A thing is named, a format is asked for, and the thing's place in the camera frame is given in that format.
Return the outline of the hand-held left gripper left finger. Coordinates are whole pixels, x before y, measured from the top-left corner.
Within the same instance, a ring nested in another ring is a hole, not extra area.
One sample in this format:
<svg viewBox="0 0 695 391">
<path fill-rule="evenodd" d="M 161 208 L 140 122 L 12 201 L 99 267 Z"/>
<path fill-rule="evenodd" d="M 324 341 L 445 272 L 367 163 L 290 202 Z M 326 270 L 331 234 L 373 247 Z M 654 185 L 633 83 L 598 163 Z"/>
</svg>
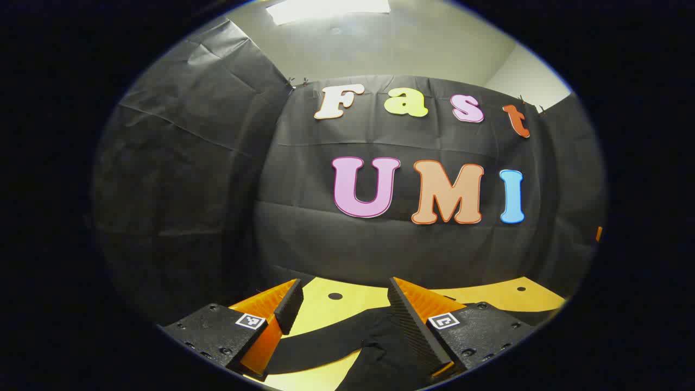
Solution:
<svg viewBox="0 0 695 391">
<path fill-rule="evenodd" d="M 209 361 L 263 381 L 303 299 L 302 281 L 295 278 L 234 305 L 204 305 L 162 330 Z"/>
</svg>

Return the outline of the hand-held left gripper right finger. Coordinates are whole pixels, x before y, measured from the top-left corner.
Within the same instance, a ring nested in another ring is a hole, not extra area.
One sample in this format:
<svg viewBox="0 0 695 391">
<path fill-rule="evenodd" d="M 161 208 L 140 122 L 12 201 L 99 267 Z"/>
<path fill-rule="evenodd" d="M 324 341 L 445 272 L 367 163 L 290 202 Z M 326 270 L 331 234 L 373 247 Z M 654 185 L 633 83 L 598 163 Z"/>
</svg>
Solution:
<svg viewBox="0 0 695 391">
<path fill-rule="evenodd" d="M 523 342 L 535 328 L 488 302 L 472 305 L 390 278 L 390 310 L 429 380 L 471 371 Z"/>
</svg>

